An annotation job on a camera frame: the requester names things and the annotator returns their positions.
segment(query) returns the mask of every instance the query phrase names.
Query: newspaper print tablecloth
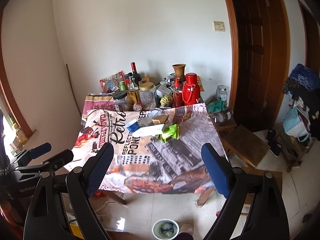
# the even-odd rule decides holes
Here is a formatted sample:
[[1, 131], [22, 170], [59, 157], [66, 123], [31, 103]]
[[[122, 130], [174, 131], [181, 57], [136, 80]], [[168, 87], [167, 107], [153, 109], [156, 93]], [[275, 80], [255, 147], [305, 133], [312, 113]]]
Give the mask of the newspaper print tablecloth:
[[113, 112], [93, 110], [79, 133], [74, 160], [65, 168], [71, 171], [94, 156], [105, 142], [114, 147], [114, 158], [100, 189], [124, 193], [200, 193], [213, 182], [201, 159], [201, 147], [211, 143], [225, 156], [204, 103], [163, 110], [166, 125], [179, 124], [179, 140], [151, 142], [150, 137], [135, 138], [124, 128], [138, 122], [149, 112]]

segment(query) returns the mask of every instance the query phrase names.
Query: window frame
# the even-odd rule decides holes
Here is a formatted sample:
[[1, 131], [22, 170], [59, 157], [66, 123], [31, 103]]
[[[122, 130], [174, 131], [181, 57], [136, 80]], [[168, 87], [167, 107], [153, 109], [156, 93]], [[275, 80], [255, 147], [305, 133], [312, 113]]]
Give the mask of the window frame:
[[1, 97], [0, 107], [8, 123], [10, 124], [9, 114], [11, 114], [12, 117], [16, 120], [21, 130], [26, 135], [26, 137], [30, 139], [33, 132], [29, 127], [29, 125], [27, 124], [26, 120], [24, 119], [16, 100], [14, 99], [14, 96], [12, 94], [12, 90], [7, 78], [7, 73], [4, 67], [3, 55], [2, 55], [2, 43], [1, 43], [2, 16], [3, 16], [3, 10], [0, 11], [0, 97]]

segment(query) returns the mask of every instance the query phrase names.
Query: red thermos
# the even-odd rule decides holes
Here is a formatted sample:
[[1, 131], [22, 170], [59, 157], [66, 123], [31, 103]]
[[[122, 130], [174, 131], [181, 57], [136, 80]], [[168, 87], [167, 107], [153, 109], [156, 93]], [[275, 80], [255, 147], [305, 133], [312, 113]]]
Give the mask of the red thermos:
[[196, 73], [186, 74], [186, 82], [183, 84], [182, 88], [182, 99], [185, 106], [199, 103], [200, 87], [198, 85]]

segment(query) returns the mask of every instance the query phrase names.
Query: shoe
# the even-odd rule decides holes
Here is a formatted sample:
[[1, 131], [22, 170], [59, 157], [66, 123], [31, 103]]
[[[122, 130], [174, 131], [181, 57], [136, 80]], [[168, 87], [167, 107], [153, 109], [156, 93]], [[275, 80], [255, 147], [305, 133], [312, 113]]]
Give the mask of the shoe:
[[273, 154], [273, 156], [278, 158], [282, 150], [282, 145], [277, 143], [275, 140], [269, 141], [268, 145], [270, 146], [270, 152]]
[[276, 137], [276, 130], [269, 130], [266, 137], [266, 142], [271, 142]]
[[188, 233], [189, 235], [193, 236], [193, 225], [190, 224], [184, 224], [181, 228], [179, 233]]

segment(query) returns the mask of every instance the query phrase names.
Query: door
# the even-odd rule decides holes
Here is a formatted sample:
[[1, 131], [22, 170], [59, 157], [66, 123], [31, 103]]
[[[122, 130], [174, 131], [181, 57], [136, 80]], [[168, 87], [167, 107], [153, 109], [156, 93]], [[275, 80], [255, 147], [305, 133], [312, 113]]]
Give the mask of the door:
[[299, 1], [306, 37], [306, 67], [312, 68], [319, 76], [320, 36], [318, 23], [307, 8]]
[[271, 62], [268, 0], [233, 0], [239, 33], [237, 123], [259, 120], [265, 107]]

